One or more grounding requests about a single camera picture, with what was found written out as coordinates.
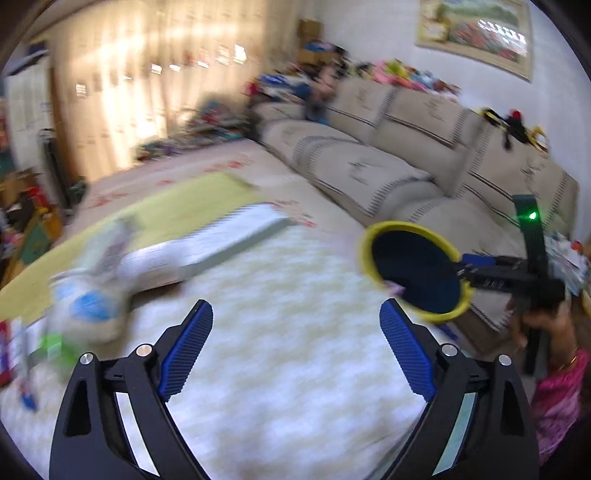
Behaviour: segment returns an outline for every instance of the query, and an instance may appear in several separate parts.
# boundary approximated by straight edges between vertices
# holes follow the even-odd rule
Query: beige curtain
[[[49,32],[79,170],[130,168],[135,146],[173,132],[210,95],[294,57],[301,0],[111,0]]]

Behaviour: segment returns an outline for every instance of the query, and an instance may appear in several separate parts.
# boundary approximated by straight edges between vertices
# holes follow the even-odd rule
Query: sofa backrest
[[[329,125],[368,143],[394,93],[391,85],[345,78],[339,82],[335,99],[328,106]]]
[[[574,224],[579,184],[549,156],[487,125],[470,152],[456,197],[476,196],[500,223],[518,226],[512,195],[534,194],[547,232],[568,235]]]
[[[399,88],[370,143],[428,171],[452,196],[483,125],[478,114],[448,99]]]

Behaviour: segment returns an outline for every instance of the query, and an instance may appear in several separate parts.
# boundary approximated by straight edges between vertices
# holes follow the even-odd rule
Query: framed painting
[[[421,0],[416,45],[531,75],[530,9],[521,0]]]

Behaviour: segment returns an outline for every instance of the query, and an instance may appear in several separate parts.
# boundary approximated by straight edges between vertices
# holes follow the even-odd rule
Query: person's arm
[[[527,345],[521,331],[523,325],[550,335],[548,377],[537,384],[531,402],[541,465],[579,418],[579,394],[589,356],[578,348],[567,303],[562,303],[556,312],[513,315],[510,325],[514,341],[523,348]]]

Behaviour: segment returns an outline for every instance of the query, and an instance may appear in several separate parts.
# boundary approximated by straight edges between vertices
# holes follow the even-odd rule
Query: yellow rim
[[[385,288],[384,279],[379,276],[378,269],[374,264],[374,259],[371,254],[371,246],[374,242],[374,239],[378,235],[393,230],[405,230],[407,232],[416,233],[417,235],[422,235],[423,237],[429,239],[431,242],[436,244],[439,248],[441,248],[452,261],[459,262],[462,259],[462,254],[456,247],[454,247],[450,242],[445,240],[441,235],[438,235],[437,233],[433,232],[432,230],[429,230],[428,228],[408,222],[375,223],[366,229],[365,234],[363,236],[363,240],[361,240],[361,247],[359,253],[361,267],[363,271],[371,278],[373,278],[374,281],[381,288]],[[432,313],[416,308],[415,306],[410,304],[407,305],[413,311],[418,313],[421,316],[421,318],[423,318],[427,322],[441,323],[457,318],[462,313],[464,313],[470,307],[471,298],[472,288],[470,287],[470,284],[467,281],[462,280],[462,292],[460,294],[460,300],[457,303],[456,307],[450,312]]]

